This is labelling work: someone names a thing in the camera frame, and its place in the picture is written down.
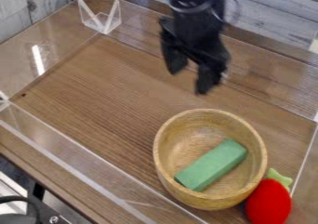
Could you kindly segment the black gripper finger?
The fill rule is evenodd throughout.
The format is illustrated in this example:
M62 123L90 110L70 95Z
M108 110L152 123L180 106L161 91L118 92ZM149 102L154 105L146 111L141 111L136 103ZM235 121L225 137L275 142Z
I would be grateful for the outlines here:
M180 43L168 32L160 32L160 47L168 72L176 74L186 65L186 56Z
M197 80L194 84L194 93L204 95L208 90L220 83L221 72L214 68L198 65Z

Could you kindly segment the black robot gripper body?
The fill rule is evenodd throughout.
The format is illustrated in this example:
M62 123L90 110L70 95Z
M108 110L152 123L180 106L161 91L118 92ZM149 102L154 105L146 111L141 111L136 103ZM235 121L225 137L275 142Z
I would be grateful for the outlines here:
M161 32L168 32L180 43L186 60L225 72L229 54L220 41L224 19L224 0L182 2L169 0L172 17L161 17Z

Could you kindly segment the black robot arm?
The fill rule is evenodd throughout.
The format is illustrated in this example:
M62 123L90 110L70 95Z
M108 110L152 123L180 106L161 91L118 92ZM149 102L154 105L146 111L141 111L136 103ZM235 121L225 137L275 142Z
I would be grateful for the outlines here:
M160 47L170 74L192 60L197 65L194 93L220 83L229 53L220 40L224 0L169 0L172 17L158 19Z

